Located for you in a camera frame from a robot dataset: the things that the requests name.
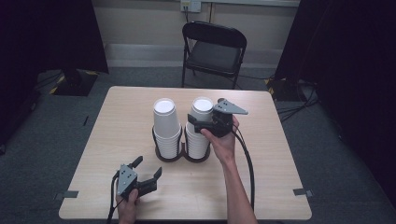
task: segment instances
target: chair leg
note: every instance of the chair leg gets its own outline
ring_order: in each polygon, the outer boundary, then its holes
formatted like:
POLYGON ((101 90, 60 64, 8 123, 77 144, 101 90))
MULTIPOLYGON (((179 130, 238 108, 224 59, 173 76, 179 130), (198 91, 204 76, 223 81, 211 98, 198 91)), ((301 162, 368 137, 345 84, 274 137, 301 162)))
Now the chair leg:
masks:
POLYGON ((238 75, 233 78, 233 90, 235 90, 236 80, 238 79, 238 75))
POLYGON ((186 65, 183 64, 183 72, 182 72, 182 76, 181 76, 181 88, 184 88, 184 78, 186 76, 186 65))

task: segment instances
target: black cable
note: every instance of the black cable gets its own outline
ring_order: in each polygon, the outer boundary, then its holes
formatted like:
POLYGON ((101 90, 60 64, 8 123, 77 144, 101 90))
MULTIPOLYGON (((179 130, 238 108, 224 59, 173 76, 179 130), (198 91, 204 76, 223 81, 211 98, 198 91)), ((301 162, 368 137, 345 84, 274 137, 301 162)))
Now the black cable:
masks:
POLYGON ((209 22, 212 22, 212 8, 213 8, 213 3, 210 3, 209 22))
POLYGON ((43 84, 43 85, 40 85, 40 86, 38 86, 38 87, 35 87, 35 90, 38 91, 38 90, 40 90, 41 88, 43 88, 43 87, 45 87, 45 86, 48 86, 49 84, 51 84, 52 82, 54 82, 56 79, 58 79, 58 77, 59 77, 62 73, 63 73, 63 72, 61 71, 61 72, 58 73, 58 74, 55 74, 55 75, 53 75, 53 76, 47 77, 47 78, 45 78, 45 79, 39 81, 36 85, 38 85, 38 84, 40 84, 40 83, 42 83, 42 82, 44 82, 44 81, 46 81, 46 80, 48 80, 48 79, 54 77, 54 79, 51 80, 50 82, 48 82, 48 83, 46 83, 46 84, 43 84))
POLYGON ((183 7, 184 15, 186 16, 186 22, 189 22, 189 9, 188 7, 183 7))
POLYGON ((258 80, 270 79, 270 77, 250 77, 250 76, 243 76, 243 75, 239 75, 239 76, 240 77, 252 78, 252 79, 258 79, 258 80))
POLYGON ((233 124, 233 126, 236 128, 236 130, 238 131, 239 135, 241 135, 242 141, 243 141, 244 144, 245 144, 245 139, 244 139, 244 136, 242 136, 241 131, 239 131, 239 129, 238 129, 238 127, 236 127, 236 125, 233 124))
POLYGON ((113 207, 113 201, 114 201, 114 182, 116 182, 116 179, 119 177, 120 171, 117 171, 113 179, 111 180, 111 198, 110 198, 110 210, 108 211, 108 217, 107 217, 107 223, 106 224, 111 224, 111 219, 113 218, 114 211, 116 210, 117 206, 122 202, 119 202, 115 207, 113 207))
MULTIPOLYGON (((230 77, 225 77, 225 78, 227 78, 229 81, 231 81, 233 83, 233 80, 230 77)), ((239 90, 241 90, 241 91, 243 90, 242 87, 238 85, 238 83, 235 83, 235 86, 237 86, 239 88, 239 90)))
POLYGON ((243 140, 243 137, 242 137, 242 138, 239 137, 239 135, 238 135, 236 132, 234 132, 234 131, 231 131, 231 132, 232 132, 233 135, 235 135, 235 137, 238 139, 239 143, 240 143, 241 146, 242 146, 242 149, 244 149, 245 156, 247 157, 247 166, 248 166, 248 170, 249 170, 249 173, 250 173, 250 205, 251 205, 251 208, 252 208, 253 211, 254 211, 254 195, 255 195, 254 192, 255 192, 255 186, 254 186, 253 163, 251 162, 250 155, 248 154, 248 148, 247 148, 247 146, 246 146, 246 144, 245 144, 245 141, 243 140))
POLYGON ((268 79, 270 80, 274 80, 274 78, 275 78, 275 74, 272 74, 270 77, 268 77, 268 79))
POLYGON ((307 107, 309 107, 309 106, 311 106, 311 105, 315 105, 316 103, 318 103, 318 99, 316 99, 316 100, 314 100, 314 101, 311 101, 311 98, 312 98, 312 96, 313 96, 313 94, 314 94, 314 91, 315 91, 315 89, 316 89, 316 85, 315 85, 315 84, 310 84, 310 86, 313 87, 313 88, 312 88, 312 91, 311 91, 311 93, 310 93, 308 99, 306 100, 306 102, 305 102, 303 105, 295 106, 295 107, 292 107, 292 108, 280 108, 280 109, 277 109, 277 110, 276 110, 278 115, 291 112, 291 113, 289 113, 288 115, 284 116, 284 117, 280 120, 280 122, 284 122, 284 121, 288 120, 289 118, 291 118, 291 117, 292 117, 293 115, 295 115, 296 113, 298 113, 299 111, 301 111, 302 109, 307 108, 307 107))

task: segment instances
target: white paper cup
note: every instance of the white paper cup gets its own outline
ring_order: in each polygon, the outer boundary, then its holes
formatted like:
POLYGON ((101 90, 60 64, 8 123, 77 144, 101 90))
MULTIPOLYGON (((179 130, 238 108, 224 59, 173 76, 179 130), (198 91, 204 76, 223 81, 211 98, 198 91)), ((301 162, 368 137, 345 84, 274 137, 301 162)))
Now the white paper cup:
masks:
POLYGON ((160 154, 162 157, 166 159, 173 159, 177 156, 177 144, 171 147, 163 147, 161 145, 158 145, 158 149, 160 150, 160 154))
POLYGON ((154 132, 157 137, 171 138, 180 132, 175 103, 162 98, 154 103, 154 132))
POLYGON ((181 132, 181 126, 178 127, 178 132, 171 137, 161 137, 160 135, 158 135, 155 131, 155 127, 154 127, 154 135, 157 141, 162 141, 162 142, 171 142, 171 141, 175 141, 179 138, 180 136, 180 132, 181 132))
POLYGON ((198 121, 212 120, 213 102, 207 97, 197 97, 192 102, 190 114, 198 121))
POLYGON ((177 145, 179 144, 180 131, 177 135, 171 138, 161 138, 155 134, 155 141, 157 142, 157 146, 161 152, 165 152, 166 150, 177 150, 177 145))
POLYGON ((207 140, 203 135, 200 133, 192 132, 191 127, 188 128, 189 123, 186 124, 186 138, 188 142, 188 154, 191 158, 194 159, 201 159, 206 154, 207 146, 209 145, 209 140, 207 140))

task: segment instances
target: chair backrest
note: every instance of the chair backrest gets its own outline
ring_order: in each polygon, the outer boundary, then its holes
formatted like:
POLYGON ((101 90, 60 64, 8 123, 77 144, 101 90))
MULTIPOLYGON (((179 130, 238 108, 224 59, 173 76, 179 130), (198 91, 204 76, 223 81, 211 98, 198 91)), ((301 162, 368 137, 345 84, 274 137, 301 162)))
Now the chair backrest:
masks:
POLYGON ((247 39, 238 30, 205 21, 191 21, 183 26, 183 37, 186 45, 189 39, 206 43, 245 49, 247 39))

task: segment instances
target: cup rim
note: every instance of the cup rim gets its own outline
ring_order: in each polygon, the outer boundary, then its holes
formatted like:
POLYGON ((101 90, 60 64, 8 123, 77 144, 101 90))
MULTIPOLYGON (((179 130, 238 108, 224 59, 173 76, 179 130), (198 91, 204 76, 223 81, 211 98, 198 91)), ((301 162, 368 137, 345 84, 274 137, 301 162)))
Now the cup rim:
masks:
POLYGON ((157 142, 157 145, 161 147, 177 147, 177 142, 172 142, 172 143, 157 142))
POLYGON ((195 154, 195 153, 191 153, 191 152, 189 152, 189 156, 191 157, 191 156, 196 156, 196 157, 198 157, 198 156, 204 156, 206 154, 206 151, 204 151, 203 153, 200 153, 200 154, 195 154))
POLYGON ((177 156, 177 154, 174 156, 174 155, 163 155, 163 154, 161 154, 161 156, 162 157, 164 157, 164 158, 166 158, 166 159, 168 159, 168 160, 171 160, 171 159, 173 159, 173 158, 175 158, 176 156, 177 156))
POLYGON ((154 103, 154 105, 153 105, 153 111, 154 111, 154 113, 155 113, 156 115, 158 115, 158 116, 169 116, 169 115, 171 115, 175 110, 176 110, 175 102, 174 102, 172 99, 169 99, 169 98, 161 98, 161 99, 158 99, 158 100, 155 101, 155 103, 154 103), (172 109, 169 110, 169 111, 167 111, 167 112, 160 112, 160 111, 157 111, 157 110, 156 110, 156 105, 157 105, 159 102, 162 102, 162 101, 167 101, 167 102, 172 103, 172 105, 173 105, 172 109))
POLYGON ((156 136, 157 138, 161 138, 161 139, 163 139, 163 140, 168 140, 168 139, 177 138, 177 137, 180 135, 180 133, 181 133, 181 124, 180 124, 180 123, 178 124, 178 131, 177 131, 177 133, 176 133, 175 135, 173 135, 172 137, 168 137, 168 138, 164 138, 164 137, 161 137, 160 135, 158 135, 157 132, 155 132, 155 125, 154 125, 154 134, 155 134, 155 136, 156 136))
POLYGON ((197 112, 198 114, 209 114, 209 113, 211 113, 212 112, 212 110, 213 110, 213 101, 210 99, 210 98, 208 98, 208 97, 205 97, 205 96, 199 96, 199 97, 197 97, 197 98, 195 98, 194 99, 194 101, 192 102, 192 109, 195 111, 195 112, 197 112), (206 101, 208 101, 208 102, 210 102, 210 104, 212 104, 212 107, 210 108, 210 109, 208 109, 208 110, 200 110, 199 108, 197 108, 196 106, 195 106, 195 103, 197 102, 197 101, 200 101, 200 100, 206 100, 206 101))
POLYGON ((162 142, 162 143, 174 143, 177 142, 177 137, 176 138, 161 138, 156 136, 156 141, 157 142, 162 142))
POLYGON ((204 156, 205 156, 205 154, 202 157, 201 156, 197 157, 196 155, 190 155, 189 154, 189 157, 191 157, 193 159, 196 159, 196 160, 199 160, 199 159, 203 158, 204 156))

